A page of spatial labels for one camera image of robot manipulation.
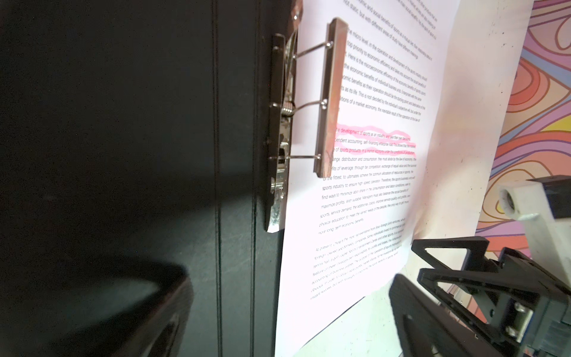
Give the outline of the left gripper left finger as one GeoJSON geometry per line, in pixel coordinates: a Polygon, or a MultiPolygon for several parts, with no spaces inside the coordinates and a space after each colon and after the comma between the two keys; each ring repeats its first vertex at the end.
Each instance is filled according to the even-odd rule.
{"type": "Polygon", "coordinates": [[[140,278],[158,290],[135,306],[49,344],[51,356],[177,356],[194,300],[184,266],[116,263],[113,277],[140,278]]]}

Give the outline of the printed paper sheet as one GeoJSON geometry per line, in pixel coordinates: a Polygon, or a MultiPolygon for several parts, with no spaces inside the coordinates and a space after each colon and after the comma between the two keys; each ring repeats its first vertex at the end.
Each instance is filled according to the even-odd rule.
{"type": "Polygon", "coordinates": [[[404,266],[458,1],[305,1],[298,28],[276,356],[293,356],[404,266]]]}

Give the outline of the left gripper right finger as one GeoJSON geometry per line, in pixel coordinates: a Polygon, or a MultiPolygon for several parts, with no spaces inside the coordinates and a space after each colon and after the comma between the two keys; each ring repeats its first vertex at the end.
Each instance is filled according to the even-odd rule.
{"type": "Polygon", "coordinates": [[[390,304],[404,356],[499,356],[493,347],[458,324],[403,275],[396,275],[390,304]]]}

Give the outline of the teal file folder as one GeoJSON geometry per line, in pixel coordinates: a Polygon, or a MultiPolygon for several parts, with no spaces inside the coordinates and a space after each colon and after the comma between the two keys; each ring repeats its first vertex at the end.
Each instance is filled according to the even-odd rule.
{"type": "Polygon", "coordinates": [[[274,356],[285,205],[281,104],[305,1],[1,3],[1,354],[158,290],[184,266],[177,356],[274,356]]]}

